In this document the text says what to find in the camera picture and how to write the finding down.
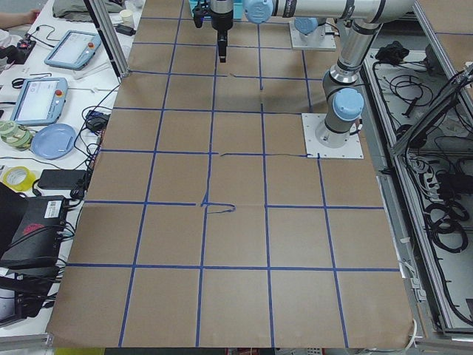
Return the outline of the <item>person forearm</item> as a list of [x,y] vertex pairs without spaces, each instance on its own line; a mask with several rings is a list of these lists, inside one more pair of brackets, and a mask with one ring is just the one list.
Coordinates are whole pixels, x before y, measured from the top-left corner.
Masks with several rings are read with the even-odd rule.
[[12,27],[24,26],[33,24],[38,18],[40,9],[31,9],[25,13],[0,13],[0,25],[2,30],[10,29]]

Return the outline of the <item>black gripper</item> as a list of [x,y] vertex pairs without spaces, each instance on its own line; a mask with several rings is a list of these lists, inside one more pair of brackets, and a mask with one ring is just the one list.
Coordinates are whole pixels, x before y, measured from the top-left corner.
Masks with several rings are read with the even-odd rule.
[[204,18],[210,16],[209,3],[207,0],[198,0],[192,8],[192,16],[196,28],[203,26]]
[[211,25],[217,31],[217,47],[220,63],[227,59],[228,30],[233,27],[234,1],[210,0]]

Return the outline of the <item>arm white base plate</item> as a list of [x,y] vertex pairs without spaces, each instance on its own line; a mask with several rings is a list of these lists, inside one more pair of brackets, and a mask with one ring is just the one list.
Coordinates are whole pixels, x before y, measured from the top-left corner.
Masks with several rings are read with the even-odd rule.
[[345,133],[331,132],[325,114],[303,113],[302,128],[306,155],[309,158],[363,159],[364,154],[355,124]]
[[334,32],[326,18],[296,17],[289,28],[293,50],[336,50]]

